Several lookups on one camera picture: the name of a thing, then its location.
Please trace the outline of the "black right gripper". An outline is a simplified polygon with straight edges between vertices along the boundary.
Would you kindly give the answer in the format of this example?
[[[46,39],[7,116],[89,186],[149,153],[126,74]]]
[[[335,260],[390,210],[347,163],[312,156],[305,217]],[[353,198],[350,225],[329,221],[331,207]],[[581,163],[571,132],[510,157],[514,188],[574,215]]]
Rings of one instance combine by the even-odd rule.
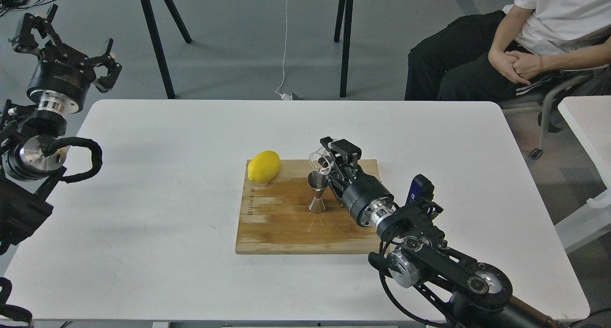
[[[336,202],[346,209],[358,226],[378,225],[382,217],[394,212],[393,200],[386,187],[358,165],[362,150],[347,139],[325,137],[319,141],[335,158],[328,174],[319,173],[323,184],[332,191]]]

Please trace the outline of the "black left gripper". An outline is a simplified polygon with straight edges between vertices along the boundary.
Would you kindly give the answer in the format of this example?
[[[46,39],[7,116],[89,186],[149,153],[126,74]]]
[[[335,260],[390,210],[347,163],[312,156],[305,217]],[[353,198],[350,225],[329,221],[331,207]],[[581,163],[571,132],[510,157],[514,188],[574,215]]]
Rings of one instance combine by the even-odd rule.
[[[95,78],[94,69],[80,69],[75,64],[64,62],[69,60],[68,46],[52,26],[57,10],[57,4],[53,4],[45,16],[26,13],[18,23],[15,36],[9,38],[9,43],[13,51],[33,54],[38,58],[38,65],[26,91],[28,98],[39,103],[44,93],[50,93],[67,100],[65,107],[68,113],[78,113],[83,109],[90,85],[93,83],[104,94],[111,91],[122,65],[116,62],[112,38],[107,40],[102,55],[90,58],[93,68],[104,67],[107,70],[105,75]]]

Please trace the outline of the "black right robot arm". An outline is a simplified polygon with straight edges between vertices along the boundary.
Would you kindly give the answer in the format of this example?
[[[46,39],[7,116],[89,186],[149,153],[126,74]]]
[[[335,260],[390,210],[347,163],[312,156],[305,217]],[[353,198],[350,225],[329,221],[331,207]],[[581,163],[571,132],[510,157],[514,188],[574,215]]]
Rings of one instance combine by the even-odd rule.
[[[411,182],[399,206],[388,189],[358,164],[362,152],[346,139],[325,137],[310,156],[337,202],[360,227],[373,227],[379,251],[368,255],[390,301],[405,315],[437,328],[560,328],[561,322],[513,295],[504,272],[447,245],[433,221],[443,209],[434,185],[422,174]],[[407,311],[391,293],[387,278],[414,287],[441,315],[432,322]]]

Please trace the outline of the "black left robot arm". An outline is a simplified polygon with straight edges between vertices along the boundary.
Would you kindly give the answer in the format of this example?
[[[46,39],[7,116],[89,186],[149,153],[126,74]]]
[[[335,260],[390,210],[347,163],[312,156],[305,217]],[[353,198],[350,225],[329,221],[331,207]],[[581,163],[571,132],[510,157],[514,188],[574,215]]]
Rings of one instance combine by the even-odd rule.
[[[44,15],[26,13],[10,43],[15,52],[33,54],[38,64],[22,106],[7,100],[1,112],[1,253],[31,237],[52,214],[47,202],[59,182],[94,177],[103,151],[92,139],[66,137],[67,115],[83,109],[89,88],[101,93],[114,88],[122,71],[111,52],[89,57],[65,44],[52,21],[53,4]]]

